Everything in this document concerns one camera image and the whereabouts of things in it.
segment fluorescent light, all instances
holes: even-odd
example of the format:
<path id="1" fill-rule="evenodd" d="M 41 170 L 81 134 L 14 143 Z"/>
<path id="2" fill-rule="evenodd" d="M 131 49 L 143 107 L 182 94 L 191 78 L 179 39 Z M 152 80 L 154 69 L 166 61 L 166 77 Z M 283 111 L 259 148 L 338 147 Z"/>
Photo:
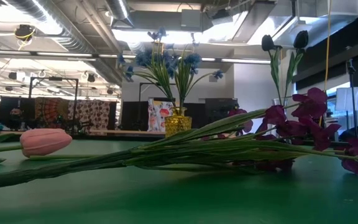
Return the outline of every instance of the fluorescent light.
<path id="1" fill-rule="evenodd" d="M 6 54 L 6 55 L 30 55 L 30 52 L 22 52 L 22 51 L 10 51 L 10 50 L 0 50 L 0 54 Z"/>
<path id="2" fill-rule="evenodd" d="M 99 55 L 99 57 L 103 57 L 103 58 L 105 58 L 105 57 L 107 57 L 107 58 L 118 58 L 118 55 L 106 55 L 106 54 L 101 54 L 101 55 Z"/>
<path id="3" fill-rule="evenodd" d="M 92 57 L 92 54 L 79 53 L 56 53 L 56 52 L 37 52 L 40 56 L 63 56 L 63 57 Z"/>
<path id="4" fill-rule="evenodd" d="M 269 61 L 269 60 L 233 59 L 233 58 L 222 58 L 222 62 L 229 62 L 229 63 L 253 63 L 253 64 L 262 64 L 262 65 L 268 65 L 268 64 L 270 64 L 270 61 Z"/>
<path id="5" fill-rule="evenodd" d="M 202 58 L 203 62 L 214 62 L 215 58 Z"/>
<path id="6" fill-rule="evenodd" d="M 28 94 L 12 94 L 12 93 L 0 93 L 0 96 L 11 96 L 11 97 L 23 97 L 23 98 L 28 98 Z M 35 95 L 32 94 L 31 97 L 36 98 L 36 97 L 49 97 L 49 98 L 63 98 L 66 100 L 74 100 L 74 96 L 62 96 L 62 95 Z M 85 96 L 77 96 L 77 100 L 85 100 Z M 116 96 L 89 96 L 89 99 L 93 100 L 119 100 L 118 97 Z"/>
<path id="7" fill-rule="evenodd" d="M 123 55 L 123 57 L 126 59 L 135 59 L 136 55 Z"/>

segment yellow cord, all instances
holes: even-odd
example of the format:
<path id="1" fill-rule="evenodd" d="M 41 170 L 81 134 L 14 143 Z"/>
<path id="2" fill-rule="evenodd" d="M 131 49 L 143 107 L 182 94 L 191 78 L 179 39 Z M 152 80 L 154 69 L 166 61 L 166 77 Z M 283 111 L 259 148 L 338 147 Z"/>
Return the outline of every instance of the yellow cord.
<path id="1" fill-rule="evenodd" d="M 30 33 L 30 34 L 27 34 L 27 35 L 24 35 L 24 36 L 18 36 L 15 34 L 15 37 L 19 38 L 19 39 L 23 39 L 23 38 L 29 38 L 33 33 L 35 32 L 35 29 Z"/>
<path id="2" fill-rule="evenodd" d="M 324 80 L 324 92 L 327 91 L 327 79 L 328 79 L 328 62 L 329 62 L 329 39 L 331 36 L 331 8 L 333 5 L 333 0 L 329 2 L 329 11 L 328 11 L 328 38 L 327 38 L 327 51 L 326 51 L 326 77 Z M 323 116 L 320 117 L 319 125 L 321 126 L 321 122 L 323 120 Z"/>

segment tulip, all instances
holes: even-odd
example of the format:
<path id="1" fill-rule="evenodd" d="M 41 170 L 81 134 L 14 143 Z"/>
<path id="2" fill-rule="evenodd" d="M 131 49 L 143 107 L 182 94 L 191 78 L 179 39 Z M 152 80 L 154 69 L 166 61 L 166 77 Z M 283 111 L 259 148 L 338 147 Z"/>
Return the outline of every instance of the tulip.
<path id="1" fill-rule="evenodd" d="M 33 129 L 20 137 L 22 153 L 26 157 L 45 156 L 68 146 L 71 136 L 62 129 Z"/>
<path id="2" fill-rule="evenodd" d="M 262 50 L 269 51 L 275 48 L 273 39 L 270 35 L 264 35 L 262 38 Z"/>
<path id="3" fill-rule="evenodd" d="M 309 33 L 307 30 L 301 31 L 296 35 L 293 47 L 296 49 L 303 49 L 308 45 Z"/>

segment wooden table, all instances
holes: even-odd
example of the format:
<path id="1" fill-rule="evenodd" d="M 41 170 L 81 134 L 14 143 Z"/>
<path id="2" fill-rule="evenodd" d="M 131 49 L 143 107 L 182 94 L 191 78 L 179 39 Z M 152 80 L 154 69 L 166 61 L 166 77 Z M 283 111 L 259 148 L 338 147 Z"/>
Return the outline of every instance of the wooden table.
<path id="1" fill-rule="evenodd" d="M 141 144 L 74 140 L 56 154 Z M 0 172 L 52 163 L 25 161 L 19 151 L 0 157 L 7 159 Z M 358 176 L 339 159 L 319 156 L 297 159 L 289 174 L 93 170 L 1 188 L 0 223 L 358 224 Z"/>

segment vase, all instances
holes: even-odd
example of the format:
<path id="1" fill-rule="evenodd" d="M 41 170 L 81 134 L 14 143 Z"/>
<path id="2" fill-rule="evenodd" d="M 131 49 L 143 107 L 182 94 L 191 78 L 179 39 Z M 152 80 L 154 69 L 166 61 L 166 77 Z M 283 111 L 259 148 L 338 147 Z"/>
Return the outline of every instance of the vase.
<path id="1" fill-rule="evenodd" d="M 172 116 L 165 118 L 165 137 L 191 129 L 191 117 L 185 116 L 187 108 L 172 108 Z"/>

